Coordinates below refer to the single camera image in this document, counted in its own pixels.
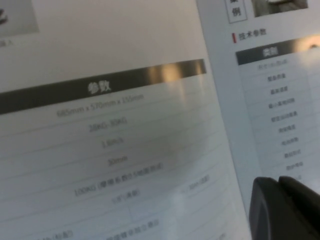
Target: black object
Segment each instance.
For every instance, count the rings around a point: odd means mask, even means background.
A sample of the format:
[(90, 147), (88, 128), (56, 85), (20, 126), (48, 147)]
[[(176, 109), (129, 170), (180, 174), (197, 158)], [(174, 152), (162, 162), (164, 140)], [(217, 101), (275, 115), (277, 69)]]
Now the black object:
[(253, 240), (320, 240), (320, 195), (291, 177), (258, 177), (249, 223)]

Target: printed page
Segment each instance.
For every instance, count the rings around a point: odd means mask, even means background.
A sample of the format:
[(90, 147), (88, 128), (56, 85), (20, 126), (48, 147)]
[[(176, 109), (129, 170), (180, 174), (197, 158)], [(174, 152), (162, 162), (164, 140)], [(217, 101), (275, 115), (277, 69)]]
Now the printed page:
[(0, 239), (250, 239), (194, 1), (0, 8)]
[(259, 175), (291, 176), (320, 193), (320, 2), (198, 6), (246, 211)]

